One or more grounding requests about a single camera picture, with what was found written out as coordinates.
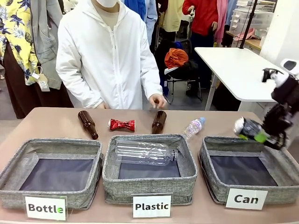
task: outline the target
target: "white pillar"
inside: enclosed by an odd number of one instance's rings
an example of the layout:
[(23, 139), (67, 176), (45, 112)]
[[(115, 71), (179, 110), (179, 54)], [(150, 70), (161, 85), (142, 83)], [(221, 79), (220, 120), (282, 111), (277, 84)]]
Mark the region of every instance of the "white pillar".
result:
[(285, 58), (299, 60), (299, 0), (278, 0), (260, 56), (280, 66)]

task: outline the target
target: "yellow shirt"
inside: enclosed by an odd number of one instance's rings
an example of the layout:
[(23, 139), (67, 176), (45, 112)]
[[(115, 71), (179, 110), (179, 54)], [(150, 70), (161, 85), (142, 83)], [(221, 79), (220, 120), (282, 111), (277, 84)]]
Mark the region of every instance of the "yellow shirt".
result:
[(169, 0), (168, 7), (165, 12), (163, 29), (166, 32), (177, 32), (181, 25), (181, 19), (183, 16), (183, 3), (184, 0)]
[(0, 60), (3, 61), (7, 42), (17, 63), (24, 71), (26, 85), (35, 83), (31, 76), (37, 57), (30, 32), (30, 0), (2, 0), (0, 3)]

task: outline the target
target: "yellow floral shirt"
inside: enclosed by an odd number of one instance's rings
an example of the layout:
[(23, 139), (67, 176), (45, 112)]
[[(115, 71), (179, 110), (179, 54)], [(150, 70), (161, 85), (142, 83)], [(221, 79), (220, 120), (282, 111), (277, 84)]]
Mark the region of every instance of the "yellow floral shirt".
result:
[(30, 0), (0, 1), (0, 60), (3, 61), (9, 42), (15, 59), (24, 71), (26, 85), (35, 83), (31, 74), (38, 63), (30, 34), (30, 18)]

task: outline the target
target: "person in white jacket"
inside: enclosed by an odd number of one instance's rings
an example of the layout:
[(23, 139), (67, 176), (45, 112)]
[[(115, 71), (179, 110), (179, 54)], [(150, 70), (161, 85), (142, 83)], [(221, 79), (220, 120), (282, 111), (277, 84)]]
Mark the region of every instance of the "person in white jacket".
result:
[(87, 108), (166, 106), (146, 25), (120, 0), (81, 0), (60, 21), (56, 70)]

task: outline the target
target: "large clear plastic bottle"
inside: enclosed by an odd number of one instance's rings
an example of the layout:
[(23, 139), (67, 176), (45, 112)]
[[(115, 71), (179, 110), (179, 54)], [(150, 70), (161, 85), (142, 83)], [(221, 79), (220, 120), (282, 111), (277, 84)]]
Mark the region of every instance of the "large clear plastic bottle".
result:
[(115, 153), (119, 162), (153, 166), (166, 166), (178, 157), (178, 151), (165, 144), (133, 140), (118, 140)]
[(194, 136), (198, 132), (200, 132), (201, 129), (203, 128), (205, 122), (206, 122), (205, 118), (199, 118), (199, 119), (193, 120), (184, 131), (186, 138), (190, 139), (192, 136)]

